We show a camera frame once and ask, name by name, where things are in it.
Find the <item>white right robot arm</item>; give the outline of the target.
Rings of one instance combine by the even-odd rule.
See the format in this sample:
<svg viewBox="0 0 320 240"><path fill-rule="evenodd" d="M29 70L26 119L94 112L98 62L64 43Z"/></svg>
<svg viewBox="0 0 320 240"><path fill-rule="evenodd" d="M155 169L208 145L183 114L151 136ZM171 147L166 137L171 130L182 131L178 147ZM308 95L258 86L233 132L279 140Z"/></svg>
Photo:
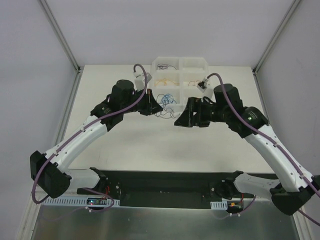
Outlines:
<svg viewBox="0 0 320 240"><path fill-rule="evenodd" d="M225 199L241 193L259 196L271 200L283 214L293 215L320 190L319 176L312 175L295 159L288 160L267 118L256 107L244 106L235 86L219 85L213 93L215 101L207 96L189 97L175 126L206 128L211 122L225 123L258 151L277 176L266 179L235 171L215 185L215 193Z"/></svg>

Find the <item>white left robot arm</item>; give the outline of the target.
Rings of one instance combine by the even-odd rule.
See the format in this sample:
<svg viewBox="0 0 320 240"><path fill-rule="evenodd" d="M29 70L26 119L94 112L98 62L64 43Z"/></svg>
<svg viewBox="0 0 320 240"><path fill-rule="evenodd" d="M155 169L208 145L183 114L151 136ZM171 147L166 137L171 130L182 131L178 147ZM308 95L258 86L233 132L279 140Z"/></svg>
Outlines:
<svg viewBox="0 0 320 240"><path fill-rule="evenodd" d="M152 90L136 90L125 79L118 80L106 99L96 105L81 126L56 146L44 153L35 151L30 156L30 173L34 186L40 186L48 197L55 199L68 189L78 193L104 194L107 177L95 167L70 170L71 163L96 139L120 123L124 114L138 112L144 116L163 110L156 102Z"/></svg>

